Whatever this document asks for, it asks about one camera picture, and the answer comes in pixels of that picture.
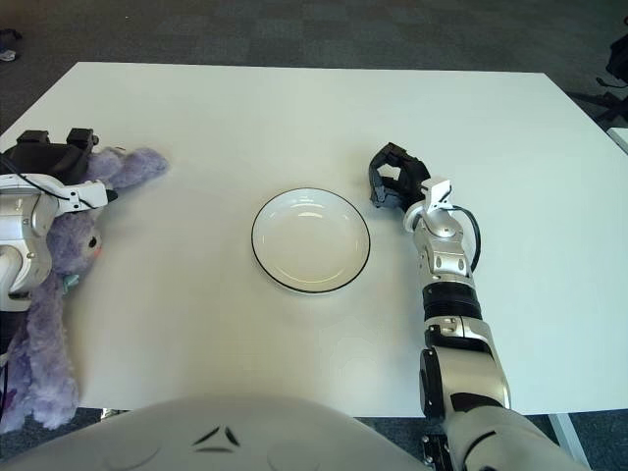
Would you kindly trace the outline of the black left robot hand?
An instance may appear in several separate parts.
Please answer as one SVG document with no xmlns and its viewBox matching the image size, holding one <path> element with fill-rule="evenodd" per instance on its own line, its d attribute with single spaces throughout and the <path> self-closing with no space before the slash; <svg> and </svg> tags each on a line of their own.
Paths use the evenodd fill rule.
<svg viewBox="0 0 628 471">
<path fill-rule="evenodd" d="M 77 184 L 87 173 L 88 158 L 99 137 L 93 129 L 73 128 L 65 143 L 50 141 L 48 131 L 25 131 L 1 153 L 1 174 L 49 175 L 63 184 Z"/>
</svg>

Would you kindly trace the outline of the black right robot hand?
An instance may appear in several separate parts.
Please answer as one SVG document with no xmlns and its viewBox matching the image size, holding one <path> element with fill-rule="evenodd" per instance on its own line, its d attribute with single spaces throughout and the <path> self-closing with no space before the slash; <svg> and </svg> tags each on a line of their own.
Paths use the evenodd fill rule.
<svg viewBox="0 0 628 471">
<path fill-rule="evenodd" d="M 398 176 L 393 178 L 381 175 L 380 169 L 384 165 L 399 169 Z M 410 156 L 405 149 L 389 142 L 369 164 L 370 200 L 377 208 L 406 211 L 414 203 L 425 199 L 421 192 L 421 183 L 430 177 L 422 161 Z"/>
</svg>

